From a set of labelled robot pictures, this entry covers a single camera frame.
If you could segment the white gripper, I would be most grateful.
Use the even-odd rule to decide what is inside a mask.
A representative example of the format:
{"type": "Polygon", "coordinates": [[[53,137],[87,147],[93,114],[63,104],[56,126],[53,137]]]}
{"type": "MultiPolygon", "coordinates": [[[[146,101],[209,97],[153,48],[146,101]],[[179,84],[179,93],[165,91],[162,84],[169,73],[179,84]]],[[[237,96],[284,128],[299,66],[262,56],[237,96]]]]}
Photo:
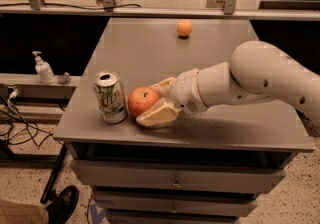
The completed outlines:
{"type": "Polygon", "coordinates": [[[200,96],[198,74],[199,70],[193,69],[153,84],[151,88],[164,98],[140,114],[136,118],[137,123],[152,127],[175,121],[182,110],[187,114],[205,112],[208,107],[200,96]]]}

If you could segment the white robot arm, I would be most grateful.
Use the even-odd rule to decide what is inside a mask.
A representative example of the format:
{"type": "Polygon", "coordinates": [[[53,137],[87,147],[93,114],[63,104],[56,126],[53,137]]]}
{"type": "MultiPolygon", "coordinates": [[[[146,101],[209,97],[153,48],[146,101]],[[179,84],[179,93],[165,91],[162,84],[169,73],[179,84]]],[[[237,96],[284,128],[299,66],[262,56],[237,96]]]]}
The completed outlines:
{"type": "Polygon", "coordinates": [[[239,45],[228,62],[186,71],[152,88],[160,99],[136,118],[144,127],[170,123],[181,112],[196,114],[221,104],[274,99],[289,104],[314,123],[320,122],[320,75],[262,41],[239,45]]]}

